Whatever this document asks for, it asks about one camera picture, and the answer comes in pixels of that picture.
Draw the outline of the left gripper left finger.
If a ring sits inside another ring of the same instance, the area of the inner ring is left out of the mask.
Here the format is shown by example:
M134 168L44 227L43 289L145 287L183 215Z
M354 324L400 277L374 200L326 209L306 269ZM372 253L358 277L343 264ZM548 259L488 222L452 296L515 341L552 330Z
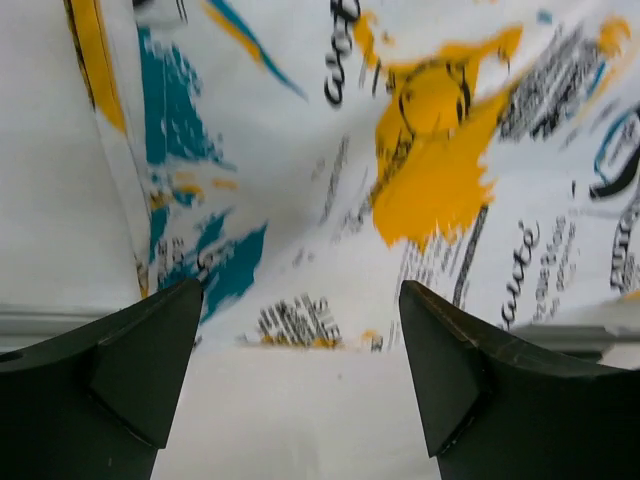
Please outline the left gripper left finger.
M203 300L187 279L1 356L4 479L148 479L166 447Z

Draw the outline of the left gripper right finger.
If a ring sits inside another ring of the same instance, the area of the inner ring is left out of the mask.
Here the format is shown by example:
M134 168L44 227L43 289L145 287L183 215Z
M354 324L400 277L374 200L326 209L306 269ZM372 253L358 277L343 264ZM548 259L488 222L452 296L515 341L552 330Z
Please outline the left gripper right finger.
M428 455L444 479L635 479L639 374L532 344L420 283L399 311Z

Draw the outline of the white yellow teal printed shorts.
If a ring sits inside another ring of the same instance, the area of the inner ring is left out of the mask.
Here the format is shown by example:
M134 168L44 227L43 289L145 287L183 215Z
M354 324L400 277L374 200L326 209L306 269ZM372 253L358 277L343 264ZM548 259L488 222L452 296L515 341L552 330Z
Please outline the white yellow teal printed shorts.
M142 295L208 347L388 351L639 293L635 1L69 1Z

